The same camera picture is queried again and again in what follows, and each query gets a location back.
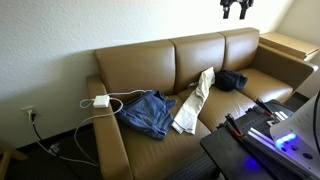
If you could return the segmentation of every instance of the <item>black cord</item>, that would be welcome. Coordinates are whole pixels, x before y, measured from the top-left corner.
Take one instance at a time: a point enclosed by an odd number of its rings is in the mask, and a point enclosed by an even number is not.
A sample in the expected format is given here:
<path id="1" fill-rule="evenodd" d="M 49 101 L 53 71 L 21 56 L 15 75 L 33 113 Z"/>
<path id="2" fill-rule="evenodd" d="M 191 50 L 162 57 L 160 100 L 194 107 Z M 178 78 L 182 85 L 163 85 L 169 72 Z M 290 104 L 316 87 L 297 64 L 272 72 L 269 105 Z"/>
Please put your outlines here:
<path id="1" fill-rule="evenodd" d="M 318 140 L 318 136 L 317 136 L 317 111 L 318 111 L 319 98 L 320 98 L 320 91 L 318 92 L 318 95 L 316 97 L 316 100 L 314 103 L 314 110 L 313 110 L 313 136 L 314 136 L 314 140 L 316 141 L 318 153 L 320 155 L 319 140 Z"/>
<path id="2" fill-rule="evenodd" d="M 31 122 L 32 122 L 32 127 L 33 127 L 33 130 L 34 132 L 36 133 L 36 135 L 38 136 L 40 142 L 43 141 L 43 139 L 41 138 L 41 136 L 39 135 L 38 131 L 37 131 L 37 128 L 36 128 L 36 123 L 34 122 L 35 120 L 35 117 L 36 117 L 36 114 L 31 114 Z M 64 159 L 61 158 L 61 156 L 59 156 L 59 154 L 57 154 L 53 149 L 51 149 L 51 147 L 48 148 L 49 150 L 51 150 L 51 152 L 53 152 L 53 154 L 55 155 L 55 157 L 57 157 L 58 159 L 61 160 L 61 162 L 72 172 L 72 174 L 79 180 L 81 180 L 82 178 L 80 177 L 79 174 L 77 174 L 72 168 L 71 166 L 65 162 Z"/>

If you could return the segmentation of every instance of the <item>electrical outlet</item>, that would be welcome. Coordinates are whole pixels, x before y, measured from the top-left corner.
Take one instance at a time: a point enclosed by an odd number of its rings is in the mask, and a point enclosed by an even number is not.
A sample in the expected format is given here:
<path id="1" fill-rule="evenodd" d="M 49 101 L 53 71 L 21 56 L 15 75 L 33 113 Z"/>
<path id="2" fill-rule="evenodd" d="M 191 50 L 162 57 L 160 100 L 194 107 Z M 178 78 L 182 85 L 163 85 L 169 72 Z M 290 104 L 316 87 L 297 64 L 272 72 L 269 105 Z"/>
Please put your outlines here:
<path id="1" fill-rule="evenodd" d="M 37 114 L 37 116 L 39 116 L 39 114 L 38 114 L 36 108 L 34 108 L 34 106 L 27 106 L 27 107 L 21 108 L 21 111 L 23 113 L 25 113 L 27 116 L 29 116 L 29 114 L 28 114 L 29 110 L 32 110 L 32 113 L 35 113 L 35 114 Z"/>

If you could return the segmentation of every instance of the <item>tan leather couch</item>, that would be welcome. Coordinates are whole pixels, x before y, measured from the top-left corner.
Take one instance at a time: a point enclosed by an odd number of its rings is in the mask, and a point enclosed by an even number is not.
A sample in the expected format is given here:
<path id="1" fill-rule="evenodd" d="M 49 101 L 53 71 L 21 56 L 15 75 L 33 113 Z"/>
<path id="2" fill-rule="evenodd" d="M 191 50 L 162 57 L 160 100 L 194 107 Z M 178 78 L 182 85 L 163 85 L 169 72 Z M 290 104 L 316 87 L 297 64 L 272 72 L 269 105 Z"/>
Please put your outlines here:
<path id="1" fill-rule="evenodd" d="M 173 115 L 193 90 L 187 86 L 207 68 L 238 71 L 248 77 L 241 91 L 210 88 L 195 135 L 178 134 L 171 127 L 164 140 L 157 141 L 126 127 L 115 116 L 94 119 L 103 178 L 163 179 L 204 153 L 200 139 L 215 131 L 227 113 L 242 116 L 256 98 L 284 102 L 318 68 L 258 41 L 257 29 L 244 28 L 96 50 L 100 74 L 87 78 L 90 98 L 136 89 L 160 90 L 178 101 Z M 124 102 L 133 98 L 118 97 Z M 111 112 L 110 106 L 93 109 L 94 115 Z"/>

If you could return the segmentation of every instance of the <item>power adapter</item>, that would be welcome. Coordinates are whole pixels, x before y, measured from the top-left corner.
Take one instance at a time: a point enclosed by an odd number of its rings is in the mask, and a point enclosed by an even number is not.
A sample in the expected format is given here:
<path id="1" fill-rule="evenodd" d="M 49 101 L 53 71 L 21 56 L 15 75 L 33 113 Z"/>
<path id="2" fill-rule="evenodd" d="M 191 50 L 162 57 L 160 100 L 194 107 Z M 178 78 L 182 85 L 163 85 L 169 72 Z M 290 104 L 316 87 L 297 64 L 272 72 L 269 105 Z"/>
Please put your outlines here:
<path id="1" fill-rule="evenodd" d="M 106 108 L 109 105 L 110 96 L 103 95 L 103 96 L 96 96 L 93 102 L 94 108 Z"/>

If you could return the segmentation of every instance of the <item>white wall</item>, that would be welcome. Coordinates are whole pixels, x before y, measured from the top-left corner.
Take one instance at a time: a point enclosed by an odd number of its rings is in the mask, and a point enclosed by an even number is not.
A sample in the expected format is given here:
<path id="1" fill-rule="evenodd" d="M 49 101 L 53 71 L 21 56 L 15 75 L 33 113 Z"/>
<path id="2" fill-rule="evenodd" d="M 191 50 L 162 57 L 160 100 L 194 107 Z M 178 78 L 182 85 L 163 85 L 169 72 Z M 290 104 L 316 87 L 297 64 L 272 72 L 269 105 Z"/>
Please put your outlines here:
<path id="1" fill-rule="evenodd" d="M 295 1 L 277 28 L 277 32 L 320 45 L 319 0 Z M 311 61 L 320 67 L 320 53 Z M 320 90 L 320 71 L 303 84 L 298 92 L 311 98 Z"/>
<path id="2" fill-rule="evenodd" d="M 22 107 L 34 105 L 43 138 L 74 129 L 89 110 L 85 78 L 92 50 L 238 27 L 274 30 L 293 0 L 259 0 L 223 20 L 219 0 L 0 0 L 0 140 L 37 140 Z"/>

